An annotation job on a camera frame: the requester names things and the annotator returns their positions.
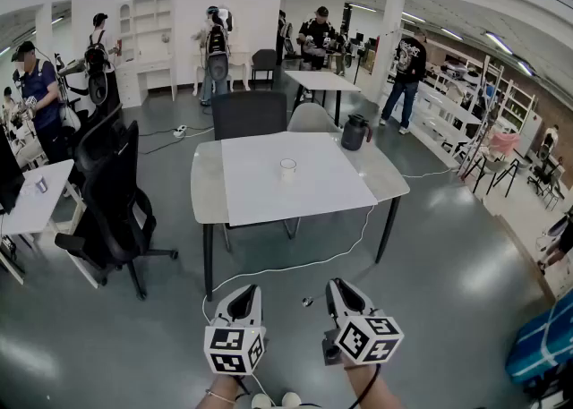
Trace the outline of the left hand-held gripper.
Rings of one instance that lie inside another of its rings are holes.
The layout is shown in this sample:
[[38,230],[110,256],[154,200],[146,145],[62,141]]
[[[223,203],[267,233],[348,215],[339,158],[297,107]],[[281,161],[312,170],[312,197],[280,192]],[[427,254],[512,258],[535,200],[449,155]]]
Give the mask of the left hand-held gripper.
[[205,328],[203,352],[216,374],[253,374],[266,352],[262,292],[246,285],[225,297]]

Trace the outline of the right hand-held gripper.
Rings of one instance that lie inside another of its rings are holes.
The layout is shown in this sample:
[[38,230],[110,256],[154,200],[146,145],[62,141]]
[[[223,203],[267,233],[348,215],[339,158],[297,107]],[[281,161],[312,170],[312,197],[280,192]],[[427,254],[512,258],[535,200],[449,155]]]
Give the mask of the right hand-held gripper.
[[325,364],[340,364],[345,358],[353,365],[387,362],[404,339],[395,319],[386,316],[364,292],[342,278],[332,278],[325,294],[328,313],[335,324],[322,339]]

